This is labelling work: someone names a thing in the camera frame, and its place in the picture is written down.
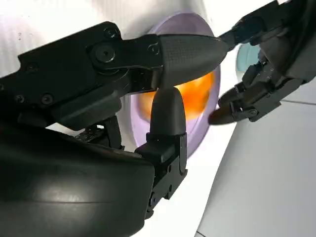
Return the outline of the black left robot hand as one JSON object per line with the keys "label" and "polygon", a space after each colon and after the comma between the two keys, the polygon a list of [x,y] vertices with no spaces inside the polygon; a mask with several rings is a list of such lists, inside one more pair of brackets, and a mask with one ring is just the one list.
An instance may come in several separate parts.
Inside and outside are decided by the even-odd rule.
{"label": "black left robot hand", "polygon": [[218,109],[208,118],[210,125],[255,122],[316,76],[313,0],[273,1],[242,17],[220,39],[229,49],[249,43],[260,51],[258,62],[246,70],[241,82],[218,100]]}

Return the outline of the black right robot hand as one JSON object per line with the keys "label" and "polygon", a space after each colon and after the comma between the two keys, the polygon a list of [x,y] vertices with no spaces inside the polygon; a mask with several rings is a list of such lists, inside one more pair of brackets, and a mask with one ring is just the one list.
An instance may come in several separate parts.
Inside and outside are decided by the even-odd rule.
{"label": "black right robot hand", "polygon": [[21,54],[0,79],[0,234],[129,237],[187,175],[177,85],[213,71],[203,35],[123,40],[104,22]]}

